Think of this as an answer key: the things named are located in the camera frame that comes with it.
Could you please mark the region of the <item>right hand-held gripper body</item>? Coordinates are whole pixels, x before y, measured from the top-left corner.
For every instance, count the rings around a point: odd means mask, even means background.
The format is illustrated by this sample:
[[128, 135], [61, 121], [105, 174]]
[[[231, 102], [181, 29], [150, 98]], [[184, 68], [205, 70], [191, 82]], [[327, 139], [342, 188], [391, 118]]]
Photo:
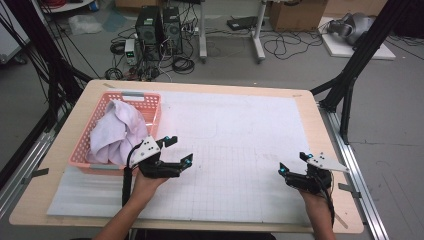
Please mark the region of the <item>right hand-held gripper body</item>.
[[284, 179], [288, 186], [312, 194], [318, 194], [321, 190], [325, 191], [331, 187], [333, 171], [349, 172], [348, 167], [322, 153], [318, 156], [313, 155], [313, 158], [305, 163], [307, 165], [305, 175], [290, 171]]

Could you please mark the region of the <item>lilac patterned towel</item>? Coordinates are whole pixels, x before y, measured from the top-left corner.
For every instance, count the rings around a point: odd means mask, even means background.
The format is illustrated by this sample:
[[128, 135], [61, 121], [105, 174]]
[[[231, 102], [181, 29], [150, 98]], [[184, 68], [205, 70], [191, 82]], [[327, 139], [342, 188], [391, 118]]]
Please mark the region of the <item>lilac patterned towel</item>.
[[148, 135], [142, 114], [132, 105], [111, 100], [90, 133], [89, 163], [125, 165], [130, 150]]

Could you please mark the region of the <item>pink plastic basket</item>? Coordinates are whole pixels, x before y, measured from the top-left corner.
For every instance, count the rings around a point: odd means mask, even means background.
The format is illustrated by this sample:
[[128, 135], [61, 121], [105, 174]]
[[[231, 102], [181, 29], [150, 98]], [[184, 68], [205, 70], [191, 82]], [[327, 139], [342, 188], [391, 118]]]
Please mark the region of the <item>pink plastic basket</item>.
[[157, 93], [143, 93], [134, 91], [106, 91], [97, 101], [91, 111], [85, 128], [76, 143], [72, 154], [68, 158], [68, 164], [77, 167], [83, 173], [121, 175], [126, 166], [108, 164], [89, 163], [86, 153], [90, 147], [90, 133], [97, 124], [97, 121], [104, 116], [106, 105], [111, 100], [120, 100], [134, 106], [144, 117], [148, 135], [156, 136], [161, 115], [161, 96]]

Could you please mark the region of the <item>person's right hand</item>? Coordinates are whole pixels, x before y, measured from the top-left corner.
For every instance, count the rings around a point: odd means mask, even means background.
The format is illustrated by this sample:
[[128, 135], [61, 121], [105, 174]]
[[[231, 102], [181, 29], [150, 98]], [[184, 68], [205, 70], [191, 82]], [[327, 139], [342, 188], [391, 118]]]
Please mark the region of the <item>person's right hand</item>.
[[312, 194], [307, 191], [299, 191], [301, 197], [305, 202], [306, 211], [308, 214], [329, 214], [330, 209], [328, 207], [327, 199], [322, 194]]

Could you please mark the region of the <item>person's left hand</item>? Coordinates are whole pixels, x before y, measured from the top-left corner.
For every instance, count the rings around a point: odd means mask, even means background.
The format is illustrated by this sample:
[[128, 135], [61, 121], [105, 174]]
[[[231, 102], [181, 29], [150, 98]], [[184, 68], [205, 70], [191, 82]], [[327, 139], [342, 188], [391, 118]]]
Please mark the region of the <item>person's left hand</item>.
[[139, 172], [135, 179], [129, 203], [141, 211], [153, 198], [157, 189], [167, 181], [167, 178], [148, 178]]

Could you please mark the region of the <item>white power supply unit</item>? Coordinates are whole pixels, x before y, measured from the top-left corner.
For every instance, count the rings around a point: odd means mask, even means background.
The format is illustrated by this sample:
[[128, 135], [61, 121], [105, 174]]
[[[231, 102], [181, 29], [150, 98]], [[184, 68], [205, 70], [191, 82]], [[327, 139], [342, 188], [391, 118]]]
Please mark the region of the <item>white power supply unit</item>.
[[137, 52], [134, 39], [127, 39], [125, 41], [124, 53], [126, 56], [127, 63], [130, 66], [134, 66], [137, 64]]

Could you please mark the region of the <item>black computer tower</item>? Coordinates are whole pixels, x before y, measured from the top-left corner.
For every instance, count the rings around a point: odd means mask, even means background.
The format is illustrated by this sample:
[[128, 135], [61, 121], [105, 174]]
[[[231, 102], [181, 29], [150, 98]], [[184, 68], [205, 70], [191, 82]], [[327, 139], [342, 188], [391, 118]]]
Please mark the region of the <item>black computer tower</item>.
[[160, 44], [164, 40], [160, 8], [142, 6], [135, 29], [143, 58], [147, 61], [159, 61], [161, 59]]
[[168, 54], [181, 54], [182, 33], [179, 9], [177, 7], [165, 7], [163, 9], [163, 29], [165, 34], [165, 49]]

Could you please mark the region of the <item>white metal stand leg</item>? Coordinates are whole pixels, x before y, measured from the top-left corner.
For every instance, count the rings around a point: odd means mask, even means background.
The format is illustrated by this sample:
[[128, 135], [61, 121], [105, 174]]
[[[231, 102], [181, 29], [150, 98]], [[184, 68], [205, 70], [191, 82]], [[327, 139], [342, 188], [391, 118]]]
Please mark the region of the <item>white metal stand leg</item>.
[[207, 59], [204, 3], [205, 0], [200, 0], [199, 57], [202, 63], [206, 63]]
[[262, 22], [264, 20], [264, 15], [266, 11], [266, 0], [260, 0], [259, 10], [257, 15], [257, 24], [255, 30], [251, 33], [252, 41], [255, 47], [255, 51], [257, 54], [257, 63], [261, 63], [265, 59], [265, 53], [262, 47], [262, 43], [260, 40], [260, 33], [262, 30]]

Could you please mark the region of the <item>teal floor sheet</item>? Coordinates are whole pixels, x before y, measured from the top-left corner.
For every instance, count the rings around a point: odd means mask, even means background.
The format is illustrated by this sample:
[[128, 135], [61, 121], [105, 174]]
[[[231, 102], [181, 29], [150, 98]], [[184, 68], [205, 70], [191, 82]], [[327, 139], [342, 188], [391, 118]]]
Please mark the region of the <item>teal floor sheet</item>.
[[126, 22], [127, 19], [120, 12], [111, 11], [102, 27], [106, 32], [116, 32], [123, 27]]

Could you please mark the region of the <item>black flat device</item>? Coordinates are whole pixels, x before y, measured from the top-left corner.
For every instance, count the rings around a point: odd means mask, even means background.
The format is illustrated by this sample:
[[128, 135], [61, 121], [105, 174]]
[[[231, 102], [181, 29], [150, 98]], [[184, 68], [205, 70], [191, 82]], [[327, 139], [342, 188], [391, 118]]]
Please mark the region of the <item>black flat device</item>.
[[257, 24], [257, 18], [253, 16], [230, 19], [227, 21], [227, 26], [233, 31], [250, 29], [255, 27], [256, 24]]

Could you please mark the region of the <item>clear plastic bag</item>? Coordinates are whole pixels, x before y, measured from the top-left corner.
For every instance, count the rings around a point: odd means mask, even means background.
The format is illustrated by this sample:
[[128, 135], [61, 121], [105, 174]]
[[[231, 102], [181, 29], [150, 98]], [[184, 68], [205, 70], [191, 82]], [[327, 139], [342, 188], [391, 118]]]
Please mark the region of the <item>clear plastic bag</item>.
[[68, 19], [68, 23], [74, 35], [95, 34], [102, 31], [102, 25], [94, 16], [75, 15]]

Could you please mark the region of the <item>white round table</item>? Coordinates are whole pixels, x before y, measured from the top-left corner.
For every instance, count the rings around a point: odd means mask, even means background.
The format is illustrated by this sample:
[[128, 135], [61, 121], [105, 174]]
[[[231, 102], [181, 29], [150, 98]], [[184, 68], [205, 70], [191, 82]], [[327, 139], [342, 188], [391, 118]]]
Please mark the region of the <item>white round table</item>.
[[40, 8], [44, 13], [61, 13], [61, 12], [76, 10], [82, 7], [88, 7], [92, 2], [95, 2], [95, 1], [96, 0], [82, 0], [80, 3], [67, 2], [60, 7], [50, 7], [44, 4], [40, 4]]

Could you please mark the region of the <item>grey metal bracket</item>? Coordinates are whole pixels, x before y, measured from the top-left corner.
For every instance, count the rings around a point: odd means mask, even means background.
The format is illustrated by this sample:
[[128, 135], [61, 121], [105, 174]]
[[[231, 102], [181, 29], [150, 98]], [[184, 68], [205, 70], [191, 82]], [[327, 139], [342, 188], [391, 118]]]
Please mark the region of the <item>grey metal bracket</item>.
[[24, 185], [27, 185], [31, 182], [31, 180], [33, 178], [39, 177], [39, 176], [43, 176], [43, 175], [47, 175], [49, 173], [49, 168], [44, 168], [44, 169], [38, 169], [36, 171], [33, 171], [30, 173], [30, 175], [26, 178], [23, 178], [21, 183]]
[[356, 191], [356, 190], [354, 189], [354, 187], [352, 187], [352, 186], [350, 186], [350, 185], [343, 184], [343, 183], [338, 183], [338, 188], [339, 188], [340, 190], [343, 190], [343, 191], [349, 192], [349, 193], [352, 195], [352, 197], [353, 197], [353, 198], [357, 198], [357, 199], [362, 198], [362, 194], [361, 194], [361, 192]]

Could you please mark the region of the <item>aluminium rail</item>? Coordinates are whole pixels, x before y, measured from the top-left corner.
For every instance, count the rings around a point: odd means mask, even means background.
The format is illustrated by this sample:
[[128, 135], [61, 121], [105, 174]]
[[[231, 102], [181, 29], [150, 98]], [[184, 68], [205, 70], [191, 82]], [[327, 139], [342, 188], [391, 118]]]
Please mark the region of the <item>aluminium rail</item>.
[[22, 179], [39, 169], [54, 139], [54, 133], [42, 132], [35, 140], [31, 140], [25, 146], [20, 155], [21, 162], [0, 190], [0, 219], [11, 209], [12, 204], [17, 201], [23, 189], [28, 185], [22, 184]]
[[354, 151], [349, 143], [344, 142], [342, 135], [339, 133], [341, 122], [337, 114], [327, 112], [324, 109], [319, 109], [319, 111], [330, 136], [335, 141], [335, 149], [340, 161], [349, 168], [347, 179], [351, 187], [350, 192], [353, 194], [353, 198], [359, 203], [363, 225], [373, 240], [390, 240], [357, 163]]

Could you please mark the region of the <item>black frame strut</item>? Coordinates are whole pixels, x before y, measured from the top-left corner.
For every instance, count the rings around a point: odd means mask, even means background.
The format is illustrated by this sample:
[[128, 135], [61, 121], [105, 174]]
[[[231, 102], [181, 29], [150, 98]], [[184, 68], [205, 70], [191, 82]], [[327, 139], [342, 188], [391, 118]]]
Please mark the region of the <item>black frame strut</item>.
[[58, 117], [60, 108], [66, 103], [75, 105], [81, 96], [83, 87], [78, 80], [88, 83], [92, 77], [76, 69], [60, 53], [31, 0], [0, 0], [0, 6], [4, 5], [15, 17], [40, 57], [38, 60], [34, 56], [12, 23], [0, 17], [0, 23], [29, 57], [39, 79], [48, 85], [46, 96], [48, 110], [45, 119], [46, 126], [52, 128], [60, 122]]
[[349, 145], [348, 128], [355, 82], [412, 3], [413, 0], [387, 0], [364, 40], [340, 74], [311, 90], [313, 95], [329, 91], [319, 102], [319, 106], [327, 112], [335, 113], [338, 104], [343, 102], [339, 134], [347, 145]]

